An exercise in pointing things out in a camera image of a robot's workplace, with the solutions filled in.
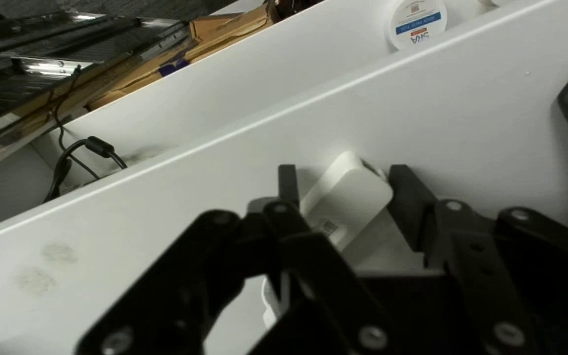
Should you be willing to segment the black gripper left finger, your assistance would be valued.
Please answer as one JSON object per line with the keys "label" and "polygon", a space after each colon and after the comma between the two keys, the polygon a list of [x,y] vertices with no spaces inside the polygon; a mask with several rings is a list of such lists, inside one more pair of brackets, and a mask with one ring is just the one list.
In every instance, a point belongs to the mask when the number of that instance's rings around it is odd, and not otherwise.
{"label": "black gripper left finger", "polygon": [[381,302],[300,211],[298,174],[245,215],[202,213],[85,332],[75,355],[206,355],[206,340],[247,281],[263,277],[280,318],[249,355],[391,355]]}

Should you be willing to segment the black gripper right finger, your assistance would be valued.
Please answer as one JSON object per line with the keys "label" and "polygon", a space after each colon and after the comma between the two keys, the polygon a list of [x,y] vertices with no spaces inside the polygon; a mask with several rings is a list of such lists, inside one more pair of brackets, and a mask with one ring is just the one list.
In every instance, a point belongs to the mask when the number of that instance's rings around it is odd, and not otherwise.
{"label": "black gripper right finger", "polygon": [[484,217],[440,200],[405,164],[389,213],[409,247],[456,284],[484,355],[568,355],[568,227],[529,208]]}

